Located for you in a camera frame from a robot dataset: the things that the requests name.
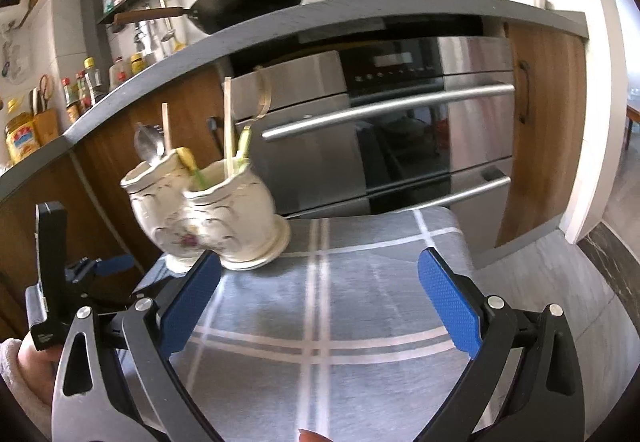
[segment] spice bottle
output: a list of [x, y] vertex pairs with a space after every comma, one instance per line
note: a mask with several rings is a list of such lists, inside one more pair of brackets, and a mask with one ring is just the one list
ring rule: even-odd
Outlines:
[[65, 91], [66, 113], [69, 120], [75, 123], [82, 115], [82, 103], [78, 99], [78, 94], [71, 88], [71, 80], [68, 77], [62, 80], [62, 88]]
[[94, 58], [91, 56], [84, 60], [84, 78], [89, 87], [91, 104], [95, 105], [107, 95], [107, 87], [104, 85], [100, 71], [96, 68]]
[[89, 87], [86, 84], [84, 74], [84, 70], [81, 70], [76, 74], [76, 83], [78, 84], [78, 98], [82, 103], [83, 112], [91, 108], [91, 92], [89, 92]]

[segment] oven control panel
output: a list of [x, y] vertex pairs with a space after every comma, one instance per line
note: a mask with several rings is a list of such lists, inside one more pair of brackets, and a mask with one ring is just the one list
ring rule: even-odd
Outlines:
[[339, 54], [350, 93], [442, 76], [437, 38], [378, 42]]

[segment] white sleeve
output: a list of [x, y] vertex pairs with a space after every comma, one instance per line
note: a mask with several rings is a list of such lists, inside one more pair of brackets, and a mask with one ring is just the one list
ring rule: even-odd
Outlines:
[[29, 419], [51, 440], [51, 408], [31, 392], [18, 368], [21, 343], [18, 339], [7, 339], [0, 345], [0, 374]]

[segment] scissors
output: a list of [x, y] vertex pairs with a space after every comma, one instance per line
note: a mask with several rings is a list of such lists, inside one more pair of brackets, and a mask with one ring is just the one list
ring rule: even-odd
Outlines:
[[47, 76], [47, 74], [43, 74], [40, 77], [38, 92], [40, 93], [40, 96], [42, 96], [42, 109], [43, 111], [46, 111], [49, 107], [49, 100], [51, 99], [51, 92], [49, 91], [49, 76]]

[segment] cabinet handle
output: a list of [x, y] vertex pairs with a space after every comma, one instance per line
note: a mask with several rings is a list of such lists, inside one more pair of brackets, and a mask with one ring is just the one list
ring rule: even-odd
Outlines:
[[530, 91], [531, 91], [531, 80], [530, 80], [530, 76], [529, 73], [531, 71], [531, 66], [529, 65], [529, 63], [527, 61], [524, 60], [519, 60], [518, 61], [518, 68], [520, 70], [522, 70], [524, 72], [524, 76], [526, 79], [526, 90], [525, 90], [525, 97], [527, 98], [527, 104], [525, 106], [525, 110], [524, 110], [524, 114], [520, 113], [520, 122], [522, 124], [525, 124], [527, 122], [527, 119], [529, 119], [529, 102], [530, 102]]

